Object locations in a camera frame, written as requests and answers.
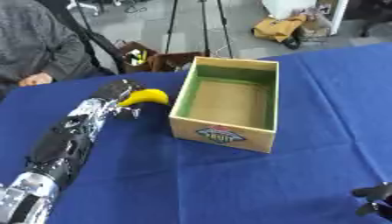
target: yellow banana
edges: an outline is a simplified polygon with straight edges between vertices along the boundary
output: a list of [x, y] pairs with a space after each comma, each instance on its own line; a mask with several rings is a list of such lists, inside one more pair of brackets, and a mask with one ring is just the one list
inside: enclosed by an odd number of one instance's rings
[[132, 92], [128, 99], [118, 103], [118, 106], [127, 107], [139, 102], [156, 102], [164, 105], [169, 104], [169, 96], [159, 89], [143, 89]]

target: person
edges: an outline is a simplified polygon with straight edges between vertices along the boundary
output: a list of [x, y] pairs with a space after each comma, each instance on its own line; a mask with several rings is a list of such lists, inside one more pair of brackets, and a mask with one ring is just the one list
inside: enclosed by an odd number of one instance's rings
[[34, 0], [0, 1], [0, 101], [13, 88], [95, 70], [78, 36]]

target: floor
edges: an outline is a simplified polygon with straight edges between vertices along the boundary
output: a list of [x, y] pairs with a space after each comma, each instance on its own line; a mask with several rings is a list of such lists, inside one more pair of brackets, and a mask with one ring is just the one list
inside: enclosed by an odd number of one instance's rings
[[[215, 57], [227, 57], [217, 0], [206, 0], [206, 15], [210, 48]], [[392, 25], [380, 24], [372, 30], [369, 38], [358, 38], [360, 20], [344, 21], [339, 34], [326, 42], [305, 42], [299, 50], [292, 51], [276, 42], [253, 37], [249, 29], [267, 16], [260, 0], [221, 0], [234, 56], [241, 59], [259, 59], [287, 53], [316, 51], [342, 46], [364, 46], [392, 40]], [[150, 0], [138, 3], [137, 8], [146, 11], [124, 13], [125, 5], [107, 5], [106, 11], [94, 17], [86, 10], [88, 21], [96, 32], [113, 42], [117, 40], [137, 41], [151, 49], [165, 51], [167, 30], [172, 13], [173, 0]], [[178, 13], [171, 40], [170, 52], [203, 51], [204, 42], [199, 0], [178, 0]], [[110, 57], [97, 49], [97, 55], [105, 67], [113, 67]]]

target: black chair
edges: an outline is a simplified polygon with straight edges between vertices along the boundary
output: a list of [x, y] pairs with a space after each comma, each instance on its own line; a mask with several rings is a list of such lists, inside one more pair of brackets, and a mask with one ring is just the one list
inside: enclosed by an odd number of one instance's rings
[[67, 0], [36, 0], [43, 4], [63, 25], [74, 31], [80, 38], [80, 41], [86, 48], [86, 52], [91, 56], [92, 64], [104, 74], [115, 74], [109, 69], [101, 66], [100, 61], [95, 56], [95, 50], [90, 41], [95, 42], [103, 51], [111, 56], [115, 62], [119, 74], [124, 74], [123, 55], [108, 39], [99, 33], [93, 32], [89, 27], [85, 28], [80, 25], [72, 14], [67, 10], [69, 1]]
[[360, 9], [366, 12], [366, 23], [363, 25], [360, 36], [365, 38], [370, 35], [370, 29], [380, 23], [392, 20], [391, 0], [365, 0]]

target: open cardboard box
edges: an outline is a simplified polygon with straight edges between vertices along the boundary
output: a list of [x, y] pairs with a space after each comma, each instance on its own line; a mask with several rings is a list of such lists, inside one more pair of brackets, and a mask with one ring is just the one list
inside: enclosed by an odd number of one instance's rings
[[278, 83], [277, 62], [197, 57], [170, 114], [173, 135], [270, 152]]

